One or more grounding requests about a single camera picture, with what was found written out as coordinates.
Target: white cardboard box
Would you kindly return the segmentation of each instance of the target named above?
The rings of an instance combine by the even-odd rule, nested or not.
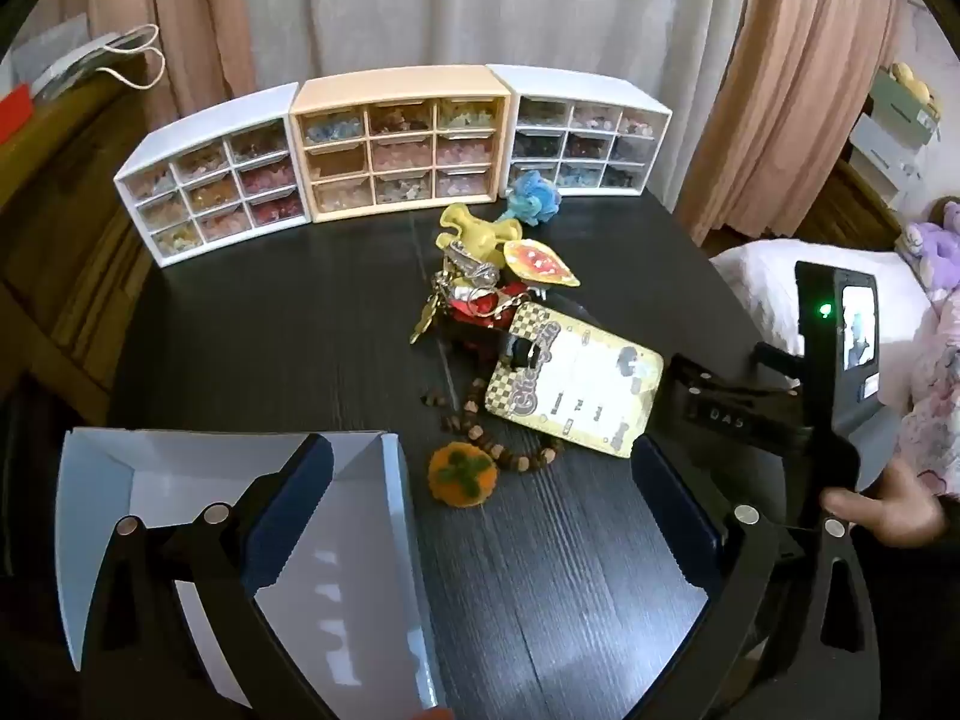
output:
[[[343,720],[409,720],[443,702],[419,570],[406,464],[396,435],[324,433],[333,481],[276,584],[256,603],[320,697]],[[56,582],[67,645],[80,668],[86,615],[117,520],[191,522],[236,502],[279,470],[305,434],[226,435],[77,428],[56,491]],[[215,688],[248,702],[193,584],[176,583]]]

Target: white drawer organizer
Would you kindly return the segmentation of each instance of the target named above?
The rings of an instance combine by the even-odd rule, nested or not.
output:
[[[290,118],[313,220],[493,202],[509,100],[483,65],[307,81]]]
[[[488,65],[511,90],[499,194],[539,170],[560,194],[640,194],[672,111],[629,81]]]
[[[151,132],[113,177],[160,266],[308,221],[287,115],[299,84]]]

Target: yellow plush toy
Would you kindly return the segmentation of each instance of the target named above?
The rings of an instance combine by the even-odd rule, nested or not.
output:
[[[486,221],[474,217],[462,202],[455,202],[440,214],[440,227],[453,227],[457,234],[440,233],[437,247],[447,248],[453,241],[460,241],[472,257],[491,263],[498,268],[505,266],[503,252],[496,247],[507,241],[519,241],[523,237],[523,227],[515,218],[503,221]]]
[[[921,105],[929,105],[933,108],[934,113],[937,114],[937,118],[940,117],[939,106],[934,107],[931,102],[932,95],[930,94],[930,88],[928,85],[923,83],[917,76],[914,76],[913,71],[910,69],[910,66],[905,62],[894,62],[890,66],[890,74],[894,76],[894,80],[901,84],[901,86],[906,87],[909,92],[914,95],[917,100],[920,100]]]

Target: orange felt ball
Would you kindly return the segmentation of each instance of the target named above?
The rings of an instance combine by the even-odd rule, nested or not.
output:
[[[464,509],[483,503],[496,487],[496,465],[490,455],[464,442],[450,442],[430,458],[430,493],[448,506]]]

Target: curtain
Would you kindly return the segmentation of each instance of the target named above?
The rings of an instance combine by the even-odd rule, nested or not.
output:
[[[14,45],[83,12],[91,37],[160,27],[167,69],[144,95],[151,127],[256,90],[245,0],[40,0]],[[152,78],[160,62],[147,57]]]
[[[744,0],[247,0],[257,83],[503,62],[618,76],[673,109],[650,179],[673,208]]]
[[[827,180],[894,42],[901,0],[748,0],[676,216],[792,235]]]

